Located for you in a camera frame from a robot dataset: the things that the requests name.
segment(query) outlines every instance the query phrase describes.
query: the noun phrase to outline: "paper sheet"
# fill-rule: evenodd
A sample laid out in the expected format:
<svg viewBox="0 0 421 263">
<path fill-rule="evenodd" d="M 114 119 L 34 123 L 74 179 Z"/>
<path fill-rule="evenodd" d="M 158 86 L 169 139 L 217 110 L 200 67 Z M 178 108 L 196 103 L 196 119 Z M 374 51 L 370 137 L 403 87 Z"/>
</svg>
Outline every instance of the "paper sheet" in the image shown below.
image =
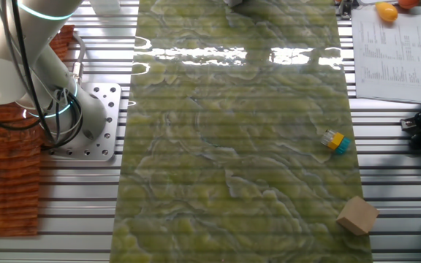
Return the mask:
<svg viewBox="0 0 421 263">
<path fill-rule="evenodd" d="M 357 97 L 421 103 L 421 15 L 353 10 L 352 29 Z"/>
<path fill-rule="evenodd" d="M 385 1 L 385 2 L 388 2 L 388 3 L 391 3 L 391 4 L 394 4 L 394 3 L 397 3 L 398 2 L 397 0 L 358 0 L 358 3 L 360 5 L 364 5 L 364 4 L 375 4 L 375 3 L 379 2 L 379 1 Z"/>
</svg>

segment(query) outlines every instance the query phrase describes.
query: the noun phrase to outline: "green marble surface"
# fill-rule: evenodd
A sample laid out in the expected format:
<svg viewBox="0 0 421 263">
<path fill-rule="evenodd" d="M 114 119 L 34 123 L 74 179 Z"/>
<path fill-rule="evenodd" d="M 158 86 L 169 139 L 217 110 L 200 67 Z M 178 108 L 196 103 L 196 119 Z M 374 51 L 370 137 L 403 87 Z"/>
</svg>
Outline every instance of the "green marble surface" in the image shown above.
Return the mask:
<svg viewBox="0 0 421 263">
<path fill-rule="evenodd" d="M 111 262 L 371 262 L 331 0 L 141 0 Z"/>
</svg>

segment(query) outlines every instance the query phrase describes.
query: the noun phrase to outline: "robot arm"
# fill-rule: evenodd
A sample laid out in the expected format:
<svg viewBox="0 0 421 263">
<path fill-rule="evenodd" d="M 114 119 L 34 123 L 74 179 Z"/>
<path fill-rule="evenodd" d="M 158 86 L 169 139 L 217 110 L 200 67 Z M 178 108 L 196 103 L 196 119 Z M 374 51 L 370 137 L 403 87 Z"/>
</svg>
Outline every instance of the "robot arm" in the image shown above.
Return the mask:
<svg viewBox="0 0 421 263">
<path fill-rule="evenodd" d="M 20 39 L 16 34 L 15 18 L 8 16 L 6 25 L 11 38 L 14 39 L 14 43 L 11 43 L 11 39 L 8 42 L 18 51 L 17 61 L 14 63 L 0 16 L 0 104 L 17 102 L 26 108 L 27 113 L 39 117 L 37 114 L 40 110 L 34 111 L 35 98 L 44 115 L 41 119 L 46 122 L 43 126 L 45 133 L 55 135 L 50 137 L 57 137 L 60 141 L 69 141 L 64 145 L 58 141 L 51 141 L 50 144 L 66 149 L 81 148 L 90 144 L 102 133 L 106 122 L 104 105 L 78 85 L 76 76 L 66 68 L 48 45 L 81 2 L 82 0 L 18 0 L 18 21 L 23 32 L 23 44 L 26 46 L 24 58 L 27 63 L 24 65 L 26 68 L 28 64 L 31 75 L 22 78 L 33 80 L 35 94 L 26 89 L 17 71 L 21 50 L 16 44 L 16 40 Z M 12 9 L 6 5 L 1 8 Z M 64 96 L 65 99 L 57 99 L 57 96 Z M 73 110 L 75 107 L 72 102 L 68 102 L 68 97 L 75 100 L 77 110 Z"/>
</svg>

